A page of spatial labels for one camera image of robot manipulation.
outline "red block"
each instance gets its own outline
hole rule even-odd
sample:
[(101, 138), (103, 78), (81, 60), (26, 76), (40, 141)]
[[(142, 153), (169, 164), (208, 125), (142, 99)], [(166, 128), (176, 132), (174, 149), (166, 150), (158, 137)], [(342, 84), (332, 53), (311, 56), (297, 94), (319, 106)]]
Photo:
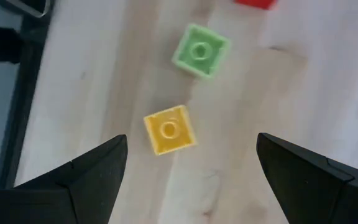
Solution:
[(236, 2), (261, 9), (269, 9), (274, 0), (236, 0)]

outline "yellow block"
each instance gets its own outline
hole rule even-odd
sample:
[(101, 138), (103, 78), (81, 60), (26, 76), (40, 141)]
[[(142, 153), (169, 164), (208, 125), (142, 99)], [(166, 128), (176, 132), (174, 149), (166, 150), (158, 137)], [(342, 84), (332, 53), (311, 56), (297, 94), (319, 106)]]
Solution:
[(146, 116), (144, 123), (156, 155), (196, 144), (196, 138), (184, 105)]

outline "toy block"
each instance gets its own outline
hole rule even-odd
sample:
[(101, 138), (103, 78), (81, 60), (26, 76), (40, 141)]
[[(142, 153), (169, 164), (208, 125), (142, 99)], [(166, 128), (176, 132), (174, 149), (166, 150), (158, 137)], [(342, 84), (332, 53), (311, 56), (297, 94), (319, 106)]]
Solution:
[(247, 6), (258, 7), (261, 9), (270, 9), (275, 0), (236, 0), (237, 3)]
[(212, 78), (230, 47), (225, 37), (196, 24), (187, 27), (172, 62), (201, 78)]
[(156, 155), (196, 144), (186, 106), (176, 106), (144, 118)]

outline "green block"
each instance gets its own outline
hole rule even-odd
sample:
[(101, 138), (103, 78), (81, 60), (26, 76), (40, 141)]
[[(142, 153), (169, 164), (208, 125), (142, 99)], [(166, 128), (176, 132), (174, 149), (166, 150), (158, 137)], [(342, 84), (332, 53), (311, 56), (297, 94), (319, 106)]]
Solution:
[(196, 24), (187, 27), (172, 58), (178, 67), (203, 78), (212, 78), (230, 47), (230, 40)]

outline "wooden table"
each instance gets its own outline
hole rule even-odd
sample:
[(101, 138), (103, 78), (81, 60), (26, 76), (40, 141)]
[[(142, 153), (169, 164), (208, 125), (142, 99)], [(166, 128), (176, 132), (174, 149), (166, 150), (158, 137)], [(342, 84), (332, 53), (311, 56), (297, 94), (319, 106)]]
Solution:
[[(338, 129), (330, 118), (347, 98), (321, 112), (332, 102), (318, 94), (324, 78), (303, 72), (301, 57), (257, 46), (264, 15), (230, 0), (61, 1), (16, 184), (127, 134), (111, 223), (286, 223), (256, 155), (257, 134), (329, 154)], [(171, 63), (191, 22), (232, 40), (214, 80)], [(143, 117), (179, 104), (199, 145), (157, 157)]]

